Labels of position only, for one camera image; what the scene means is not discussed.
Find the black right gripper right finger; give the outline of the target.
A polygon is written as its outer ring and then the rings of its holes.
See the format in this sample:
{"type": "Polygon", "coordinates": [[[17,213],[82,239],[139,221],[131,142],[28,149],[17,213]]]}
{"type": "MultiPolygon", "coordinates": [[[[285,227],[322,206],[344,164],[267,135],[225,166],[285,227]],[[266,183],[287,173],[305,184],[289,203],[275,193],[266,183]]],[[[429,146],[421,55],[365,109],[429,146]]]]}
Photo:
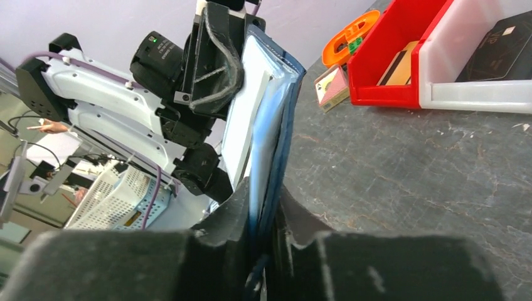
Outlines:
{"type": "Polygon", "coordinates": [[[282,189],[269,300],[503,300],[483,251],[460,236],[334,231],[282,189]]]}

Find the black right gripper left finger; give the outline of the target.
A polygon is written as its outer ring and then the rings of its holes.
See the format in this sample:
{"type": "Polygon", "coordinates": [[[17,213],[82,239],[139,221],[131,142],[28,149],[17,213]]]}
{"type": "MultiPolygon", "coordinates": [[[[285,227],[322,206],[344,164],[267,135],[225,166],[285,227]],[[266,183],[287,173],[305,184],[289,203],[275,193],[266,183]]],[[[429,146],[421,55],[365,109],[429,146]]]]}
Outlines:
{"type": "Polygon", "coordinates": [[[189,230],[40,235],[2,300],[243,300],[249,181],[189,230]]]}

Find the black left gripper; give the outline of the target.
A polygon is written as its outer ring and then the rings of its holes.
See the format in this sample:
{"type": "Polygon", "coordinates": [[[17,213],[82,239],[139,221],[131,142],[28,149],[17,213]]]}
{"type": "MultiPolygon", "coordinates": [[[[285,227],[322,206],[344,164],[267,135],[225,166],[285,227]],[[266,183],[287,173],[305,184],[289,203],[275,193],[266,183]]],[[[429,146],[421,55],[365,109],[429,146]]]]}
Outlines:
{"type": "Polygon", "coordinates": [[[264,30],[266,21],[232,11],[216,2],[199,4],[186,41],[181,83],[172,113],[161,113],[165,139],[200,145],[215,119],[226,119],[229,104],[244,79],[242,52],[250,25],[264,30]]]}

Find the blue card holder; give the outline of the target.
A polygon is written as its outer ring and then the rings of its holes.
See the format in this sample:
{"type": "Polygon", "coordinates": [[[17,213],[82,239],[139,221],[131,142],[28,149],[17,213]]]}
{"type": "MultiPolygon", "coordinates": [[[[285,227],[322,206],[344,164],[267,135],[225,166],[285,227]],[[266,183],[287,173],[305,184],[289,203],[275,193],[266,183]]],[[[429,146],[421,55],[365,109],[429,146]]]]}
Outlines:
{"type": "Polygon", "coordinates": [[[243,85],[234,96],[221,154],[233,187],[249,180],[249,230],[264,235],[280,196],[305,68],[258,26],[247,28],[243,85]]]}

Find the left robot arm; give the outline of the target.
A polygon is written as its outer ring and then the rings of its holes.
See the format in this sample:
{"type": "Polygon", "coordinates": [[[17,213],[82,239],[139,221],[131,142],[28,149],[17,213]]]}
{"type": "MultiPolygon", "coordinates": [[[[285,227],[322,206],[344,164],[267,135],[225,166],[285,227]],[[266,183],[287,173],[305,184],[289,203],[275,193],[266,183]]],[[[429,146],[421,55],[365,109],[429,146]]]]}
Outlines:
{"type": "Polygon", "coordinates": [[[91,60],[63,33],[17,67],[20,98],[40,117],[104,135],[194,195],[223,202],[230,178],[206,138],[242,89],[248,30],[265,27],[243,1],[198,1],[185,46],[149,33],[129,75],[91,60]]]}

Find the blue perforated basket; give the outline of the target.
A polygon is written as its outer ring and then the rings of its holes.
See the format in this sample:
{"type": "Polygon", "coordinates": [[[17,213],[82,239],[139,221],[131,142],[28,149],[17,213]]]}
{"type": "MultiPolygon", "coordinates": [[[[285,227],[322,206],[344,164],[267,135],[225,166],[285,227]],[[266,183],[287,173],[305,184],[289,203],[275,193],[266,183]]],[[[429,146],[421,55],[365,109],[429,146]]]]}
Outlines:
{"type": "Polygon", "coordinates": [[[121,231],[147,229],[166,210],[173,197],[170,190],[161,186],[155,200],[151,203],[155,188],[156,180],[151,179],[145,196],[136,208],[126,214],[112,229],[121,231]]]}

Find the pink white small box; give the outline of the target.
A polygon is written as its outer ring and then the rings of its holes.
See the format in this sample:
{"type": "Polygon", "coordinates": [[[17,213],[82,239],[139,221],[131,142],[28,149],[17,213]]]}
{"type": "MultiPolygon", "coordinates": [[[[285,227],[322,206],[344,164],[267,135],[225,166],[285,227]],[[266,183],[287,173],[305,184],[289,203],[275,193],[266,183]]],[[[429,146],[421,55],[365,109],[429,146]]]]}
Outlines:
{"type": "Polygon", "coordinates": [[[339,65],[333,65],[314,81],[317,103],[324,112],[349,98],[348,78],[339,65]]]}

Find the orange letter-shaped toy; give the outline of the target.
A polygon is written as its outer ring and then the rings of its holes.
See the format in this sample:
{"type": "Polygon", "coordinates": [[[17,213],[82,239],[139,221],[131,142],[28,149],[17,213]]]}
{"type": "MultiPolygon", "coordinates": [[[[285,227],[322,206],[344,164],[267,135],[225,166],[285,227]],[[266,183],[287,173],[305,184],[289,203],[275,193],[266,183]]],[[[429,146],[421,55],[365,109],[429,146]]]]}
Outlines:
{"type": "Polygon", "coordinates": [[[328,68],[333,65],[343,66],[352,57],[349,54],[348,44],[362,36],[363,40],[371,31],[381,13],[371,10],[349,23],[344,29],[329,40],[322,51],[322,64],[328,68]]]}

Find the white perforated basket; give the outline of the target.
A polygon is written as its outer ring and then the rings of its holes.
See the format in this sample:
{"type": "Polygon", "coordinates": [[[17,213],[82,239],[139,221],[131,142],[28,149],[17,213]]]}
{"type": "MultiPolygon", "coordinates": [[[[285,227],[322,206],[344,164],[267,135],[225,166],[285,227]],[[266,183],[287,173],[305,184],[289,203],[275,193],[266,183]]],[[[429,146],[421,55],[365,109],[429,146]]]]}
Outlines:
{"type": "Polygon", "coordinates": [[[118,161],[108,163],[67,221],[70,230],[110,230],[130,218],[152,177],[118,161]]]}

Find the green toy block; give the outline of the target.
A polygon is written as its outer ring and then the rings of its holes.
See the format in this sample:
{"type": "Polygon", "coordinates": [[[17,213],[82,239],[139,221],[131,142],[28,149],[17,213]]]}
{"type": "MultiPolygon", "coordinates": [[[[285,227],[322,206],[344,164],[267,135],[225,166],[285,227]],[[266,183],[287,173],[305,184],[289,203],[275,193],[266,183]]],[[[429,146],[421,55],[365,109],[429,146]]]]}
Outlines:
{"type": "Polygon", "coordinates": [[[363,42],[363,37],[362,36],[360,36],[360,37],[356,38],[355,40],[351,41],[348,44],[349,54],[353,55],[357,51],[357,49],[361,46],[362,42],[363,42]]]}

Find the tan object in red bin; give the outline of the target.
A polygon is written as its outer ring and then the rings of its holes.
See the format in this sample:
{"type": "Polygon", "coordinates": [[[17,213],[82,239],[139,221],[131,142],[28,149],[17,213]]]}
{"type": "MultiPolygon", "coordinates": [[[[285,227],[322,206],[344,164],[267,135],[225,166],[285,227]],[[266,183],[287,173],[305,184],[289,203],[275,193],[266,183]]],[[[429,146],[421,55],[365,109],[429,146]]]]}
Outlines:
{"type": "Polygon", "coordinates": [[[412,52],[418,43],[419,41],[411,41],[401,51],[396,53],[378,81],[378,86],[411,84],[412,52]]]}

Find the red bin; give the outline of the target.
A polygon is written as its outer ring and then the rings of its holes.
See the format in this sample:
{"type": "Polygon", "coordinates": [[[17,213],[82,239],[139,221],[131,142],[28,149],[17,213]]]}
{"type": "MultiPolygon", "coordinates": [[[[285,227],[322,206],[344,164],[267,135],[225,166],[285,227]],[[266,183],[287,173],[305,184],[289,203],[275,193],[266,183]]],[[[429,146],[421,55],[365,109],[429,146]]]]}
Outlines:
{"type": "Polygon", "coordinates": [[[420,50],[450,5],[451,1],[445,0],[394,0],[389,4],[348,61],[352,105],[420,109],[420,50]],[[411,54],[411,83],[379,85],[395,55],[412,41],[418,44],[411,54]]]}

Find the white bin with wallets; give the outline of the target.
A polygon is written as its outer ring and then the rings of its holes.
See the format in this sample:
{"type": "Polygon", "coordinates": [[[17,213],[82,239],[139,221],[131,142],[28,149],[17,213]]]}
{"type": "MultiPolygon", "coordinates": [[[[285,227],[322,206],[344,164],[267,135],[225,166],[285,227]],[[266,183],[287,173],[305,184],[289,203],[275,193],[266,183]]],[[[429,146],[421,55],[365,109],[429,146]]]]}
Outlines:
{"type": "Polygon", "coordinates": [[[531,113],[531,1],[450,1],[418,62],[422,108],[531,113]]]}

